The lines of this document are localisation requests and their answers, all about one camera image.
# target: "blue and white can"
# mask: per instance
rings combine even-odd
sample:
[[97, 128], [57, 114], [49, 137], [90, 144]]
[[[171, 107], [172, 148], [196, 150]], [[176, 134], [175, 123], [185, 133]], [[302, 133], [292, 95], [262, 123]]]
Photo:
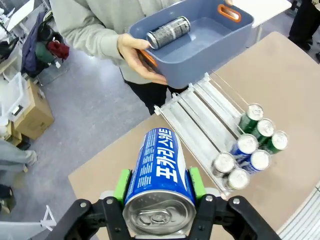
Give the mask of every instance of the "blue and white can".
[[231, 149], [231, 154], [234, 156], [238, 164], [250, 157], [251, 154], [258, 149], [259, 143], [255, 136], [251, 134], [243, 134], [239, 137]]
[[251, 157], [246, 158], [241, 163], [241, 168], [250, 174], [255, 174], [266, 170], [271, 163], [271, 155], [265, 150], [256, 150]]
[[149, 131], [124, 200], [123, 217], [137, 234], [185, 233], [196, 215], [192, 181], [178, 136]]

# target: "can dispenser rack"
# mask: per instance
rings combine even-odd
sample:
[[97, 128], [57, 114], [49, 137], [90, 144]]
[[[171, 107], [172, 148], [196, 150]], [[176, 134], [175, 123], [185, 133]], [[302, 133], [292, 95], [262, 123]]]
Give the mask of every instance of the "can dispenser rack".
[[212, 174], [211, 165], [219, 153], [229, 152], [243, 133], [238, 123], [245, 111], [224, 89], [235, 93], [243, 102], [242, 106], [249, 104], [216, 72], [213, 74], [214, 79], [206, 73], [199, 82], [190, 83], [183, 93], [173, 94], [162, 107], [155, 106], [155, 113], [163, 116], [179, 135], [215, 183], [221, 197], [226, 199], [232, 190], [224, 186], [221, 177]]

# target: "plastic storage bin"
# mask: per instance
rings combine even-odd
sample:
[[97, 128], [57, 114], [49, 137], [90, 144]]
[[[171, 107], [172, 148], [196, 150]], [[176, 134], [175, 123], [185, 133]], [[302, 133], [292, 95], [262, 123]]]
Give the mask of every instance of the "plastic storage bin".
[[1, 116], [11, 121], [17, 120], [30, 105], [27, 82], [18, 72], [4, 87], [0, 96]]
[[149, 31], [181, 16], [190, 21], [188, 34], [158, 50], [141, 51], [146, 62], [177, 89], [199, 81], [205, 72], [238, 54], [254, 21], [245, 11], [225, 6], [222, 0], [183, 0], [138, 21], [130, 27], [129, 34], [146, 39]]

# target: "black pants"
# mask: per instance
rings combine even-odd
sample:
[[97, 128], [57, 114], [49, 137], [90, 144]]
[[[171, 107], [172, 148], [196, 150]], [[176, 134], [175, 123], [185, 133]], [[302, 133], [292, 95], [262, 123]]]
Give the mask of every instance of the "black pants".
[[188, 87], [182, 89], [175, 89], [170, 86], [158, 84], [158, 83], [147, 83], [147, 84], [136, 84], [130, 81], [124, 80], [126, 84], [130, 86], [132, 91], [144, 102], [148, 108], [150, 115], [155, 113], [155, 105], [161, 107], [166, 102], [167, 89], [173, 94], [180, 94]]
[[306, 43], [320, 25], [320, 11], [311, 0], [303, 0], [293, 20], [289, 39], [295, 44]]
[[0, 199], [10, 198], [10, 190], [11, 188], [9, 186], [0, 184]]

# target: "cardboard box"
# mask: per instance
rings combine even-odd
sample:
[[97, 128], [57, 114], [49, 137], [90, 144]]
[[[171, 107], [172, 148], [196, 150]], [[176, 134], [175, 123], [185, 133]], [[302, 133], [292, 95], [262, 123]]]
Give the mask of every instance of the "cardboard box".
[[14, 122], [14, 128], [36, 140], [55, 121], [43, 91], [30, 80], [27, 81], [30, 106]]
[[22, 135], [20, 132], [15, 130], [14, 124], [12, 121], [6, 126], [7, 135], [4, 137], [4, 140], [11, 143], [14, 146], [18, 146], [22, 142]]

